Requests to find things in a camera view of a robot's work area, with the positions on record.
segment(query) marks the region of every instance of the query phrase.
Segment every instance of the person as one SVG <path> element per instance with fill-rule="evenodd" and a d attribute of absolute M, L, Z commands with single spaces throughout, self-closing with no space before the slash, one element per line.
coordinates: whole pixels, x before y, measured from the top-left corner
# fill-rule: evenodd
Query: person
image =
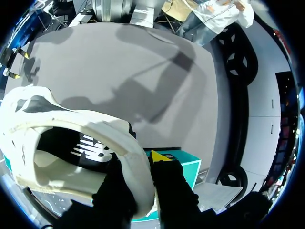
<path fill-rule="evenodd" d="M 68 16 L 68 24 L 74 19 L 76 12 L 73 1 L 68 2 L 67 0 L 53 0 L 53 13 L 55 16 Z"/>
<path fill-rule="evenodd" d="M 253 20 L 248 0 L 208 0 L 189 14 L 176 33 L 204 46 L 235 21 L 248 28 Z"/>

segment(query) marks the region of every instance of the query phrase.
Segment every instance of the car wheel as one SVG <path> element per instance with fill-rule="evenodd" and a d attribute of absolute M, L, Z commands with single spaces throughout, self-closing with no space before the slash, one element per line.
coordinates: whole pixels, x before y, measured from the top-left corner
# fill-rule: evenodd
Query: car wheel
<path fill-rule="evenodd" d="M 223 168 L 220 172 L 216 183 L 218 185 L 230 187 L 242 187 L 241 192 L 232 200 L 232 202 L 239 201 L 245 194 L 248 186 L 248 177 L 244 169 L 240 166 L 230 170 Z"/>

